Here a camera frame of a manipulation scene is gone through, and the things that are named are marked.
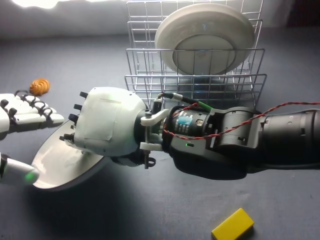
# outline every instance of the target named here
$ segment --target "red wire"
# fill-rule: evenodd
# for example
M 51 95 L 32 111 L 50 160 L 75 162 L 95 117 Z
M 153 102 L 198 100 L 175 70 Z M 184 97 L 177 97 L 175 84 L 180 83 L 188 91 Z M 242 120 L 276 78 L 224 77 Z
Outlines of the red wire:
M 188 107 L 183 108 L 181 111 L 191 109 L 192 107 L 197 106 L 197 105 L 198 105 L 197 103 L 194 103 L 194 104 L 192 104 L 191 106 L 188 106 Z M 274 111 L 274 110 L 276 110 L 276 109 L 278 109 L 278 108 L 280 108 L 280 107 L 286 106 L 286 105 L 320 105 L 320 102 L 285 102 L 285 103 L 282 103 L 282 104 L 280 104 L 280 105 L 278 105 L 278 106 L 274 106 L 274 107 L 270 108 L 268 111 L 265 111 L 265 112 L 262 113 L 262 114 L 259 114 L 259 115 L 257 115 L 257 116 L 254 116 L 254 117 L 250 118 L 249 120 L 244 121 L 244 122 L 242 122 L 241 124 L 239 124 L 239 125 L 237 125 L 237 126 L 234 126 L 233 128 L 230 128 L 230 129 L 228 129 L 228 130 L 226 130 L 226 131 L 223 131 L 223 132 L 220 132 L 220 133 L 217 133 L 217 134 L 210 134 L 210 135 L 206 135 L 206 136 L 184 137 L 184 136 L 176 135 L 176 134 L 174 134 L 174 133 L 171 132 L 171 131 L 168 131 L 168 130 L 166 129 L 166 127 L 167 127 L 166 125 L 164 126 L 163 131 L 164 131 L 165 133 L 167 133 L 167 134 L 170 134 L 170 135 L 172 135 L 172 136 L 174 136 L 174 137 L 177 137 L 177 138 L 180 138 L 180 139 L 184 139 L 184 140 L 198 140 L 198 139 L 205 139 L 205 138 L 220 137 L 220 136 L 223 135 L 223 134 L 226 134 L 226 133 L 229 133 L 229 132 L 231 132 L 231 131 L 233 131 L 233 130 L 236 130 L 237 128 L 239 128 L 239 127 L 241 127 L 241 126 L 243 126 L 243 125 L 250 124 L 253 120 L 258 119 L 258 118 L 261 118 L 261 117 L 264 117 L 264 116 L 266 116 L 268 113 L 270 113 L 270 112 L 272 112 L 272 111 Z

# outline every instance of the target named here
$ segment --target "blue label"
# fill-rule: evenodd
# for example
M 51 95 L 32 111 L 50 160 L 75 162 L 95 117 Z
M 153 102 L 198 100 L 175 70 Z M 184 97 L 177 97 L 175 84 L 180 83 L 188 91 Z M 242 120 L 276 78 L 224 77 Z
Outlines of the blue label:
M 188 116 L 180 116 L 178 119 L 178 124 L 182 124 L 182 125 L 190 125 L 192 122 L 192 117 L 188 117 Z

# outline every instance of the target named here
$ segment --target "robotic hand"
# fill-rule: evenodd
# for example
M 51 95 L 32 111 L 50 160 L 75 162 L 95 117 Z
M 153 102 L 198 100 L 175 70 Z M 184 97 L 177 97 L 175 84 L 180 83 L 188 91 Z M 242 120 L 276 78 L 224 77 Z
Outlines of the robotic hand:
M 61 125 L 64 117 L 27 91 L 0 94 L 0 141 L 13 132 L 32 131 Z M 36 168 L 0 152 L 0 181 L 14 185 L 33 184 Z
M 134 93 L 113 87 L 81 92 L 84 104 L 70 114 L 74 133 L 60 139 L 113 162 L 145 168 L 164 151 L 182 172 L 208 179 L 235 180 L 266 169 L 320 168 L 320 109 L 267 115 L 247 107 L 214 109 L 177 93 L 161 93 L 147 109 Z M 162 109 L 161 98 L 191 104 Z

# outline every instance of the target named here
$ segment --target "bright light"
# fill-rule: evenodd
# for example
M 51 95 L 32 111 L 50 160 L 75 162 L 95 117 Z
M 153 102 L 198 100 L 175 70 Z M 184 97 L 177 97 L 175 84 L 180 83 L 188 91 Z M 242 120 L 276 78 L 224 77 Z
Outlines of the bright light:
M 52 9 L 58 2 L 74 1 L 74 0 L 12 0 L 15 4 L 22 7 L 39 7 L 43 9 Z M 107 0 L 86 0 L 88 2 L 103 2 Z

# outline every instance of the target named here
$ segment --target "dish rack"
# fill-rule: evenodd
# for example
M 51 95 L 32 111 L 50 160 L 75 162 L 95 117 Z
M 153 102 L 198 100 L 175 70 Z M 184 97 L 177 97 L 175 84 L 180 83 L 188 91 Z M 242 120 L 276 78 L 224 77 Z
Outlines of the dish rack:
M 174 11 L 193 4 L 217 3 L 233 7 L 246 15 L 252 23 L 255 34 L 254 48 L 232 50 L 175 50 L 155 49 L 155 34 L 162 21 Z M 215 108 L 226 109 L 235 106 L 255 108 L 264 84 L 266 74 L 260 74 L 265 50 L 256 48 L 262 26 L 260 19 L 263 0 L 178 0 L 178 1 L 129 1 L 128 33 L 131 48 L 126 50 L 130 75 L 124 77 L 129 91 L 136 93 L 152 107 L 152 102 L 161 92 L 179 93 L 203 101 Z M 162 54 L 189 51 L 194 56 L 212 56 L 217 51 L 237 54 L 248 51 L 248 58 L 235 69 L 221 75 L 181 75 L 167 67 Z M 166 105 L 170 100 L 163 100 Z

